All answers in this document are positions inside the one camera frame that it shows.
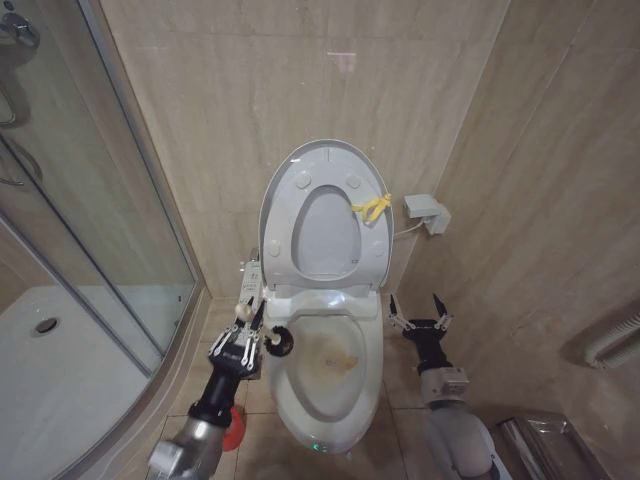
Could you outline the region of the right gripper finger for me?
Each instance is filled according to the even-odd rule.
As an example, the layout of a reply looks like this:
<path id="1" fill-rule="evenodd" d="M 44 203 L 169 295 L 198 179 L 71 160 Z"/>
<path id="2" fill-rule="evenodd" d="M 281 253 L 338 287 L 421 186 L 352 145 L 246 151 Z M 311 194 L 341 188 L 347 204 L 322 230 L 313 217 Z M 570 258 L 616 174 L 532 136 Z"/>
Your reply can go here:
<path id="1" fill-rule="evenodd" d="M 395 297 L 393 295 L 390 296 L 389 309 L 390 309 L 389 319 L 394 328 L 399 328 L 401 330 L 415 329 L 415 325 L 411 321 L 404 319 L 400 315 L 395 302 Z"/>
<path id="2" fill-rule="evenodd" d="M 453 321 L 454 316 L 448 312 L 444 302 L 438 295 L 433 294 L 433 300 L 436 311 L 439 315 L 439 319 L 436 321 L 434 328 L 436 330 L 447 330 Z"/>

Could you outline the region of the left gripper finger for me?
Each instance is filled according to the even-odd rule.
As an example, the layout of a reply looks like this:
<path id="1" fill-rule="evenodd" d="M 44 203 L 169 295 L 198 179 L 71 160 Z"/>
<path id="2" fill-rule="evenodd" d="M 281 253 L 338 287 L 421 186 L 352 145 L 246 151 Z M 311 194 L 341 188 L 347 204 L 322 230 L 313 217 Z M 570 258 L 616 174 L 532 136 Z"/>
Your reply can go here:
<path id="1" fill-rule="evenodd" d="M 211 344 L 208 355 L 219 355 L 227 343 L 234 344 L 249 318 L 249 303 L 241 302 L 234 307 L 234 322 L 223 329 L 216 340 Z"/>
<path id="2" fill-rule="evenodd" d="M 263 323 L 264 309 L 266 301 L 262 300 L 258 310 L 255 312 L 251 320 L 246 323 L 247 342 L 245 352 L 243 354 L 241 365 L 246 371 L 254 371 L 256 364 L 256 354 L 261 342 L 261 329 Z"/>

